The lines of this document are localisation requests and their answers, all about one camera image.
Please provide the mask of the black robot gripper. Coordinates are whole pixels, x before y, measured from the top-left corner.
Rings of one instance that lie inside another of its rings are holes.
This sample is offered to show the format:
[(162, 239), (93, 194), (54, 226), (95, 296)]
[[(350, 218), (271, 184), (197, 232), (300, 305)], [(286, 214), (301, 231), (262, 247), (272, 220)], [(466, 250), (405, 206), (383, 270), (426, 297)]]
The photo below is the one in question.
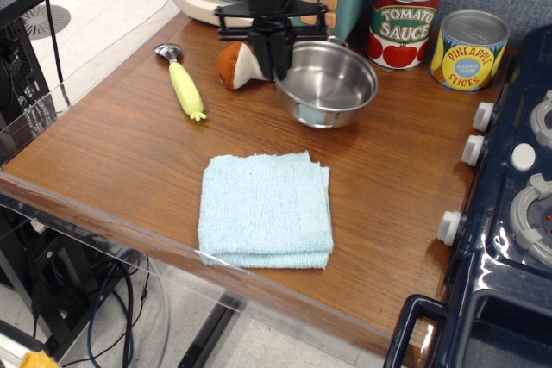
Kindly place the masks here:
[(325, 5), (302, 0), (247, 0), (215, 9), (220, 39), (249, 41), (269, 81), (286, 77), (294, 42), (328, 37), (326, 12)]

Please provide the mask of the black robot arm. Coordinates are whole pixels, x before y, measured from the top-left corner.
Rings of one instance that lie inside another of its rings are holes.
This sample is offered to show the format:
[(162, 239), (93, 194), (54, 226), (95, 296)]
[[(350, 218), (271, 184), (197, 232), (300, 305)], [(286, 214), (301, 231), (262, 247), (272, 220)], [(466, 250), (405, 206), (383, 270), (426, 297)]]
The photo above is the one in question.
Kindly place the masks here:
[(248, 41), (265, 78), (283, 80), (292, 66), (294, 44), (328, 38), (323, 3), (303, 0), (247, 0), (219, 6), (222, 41)]

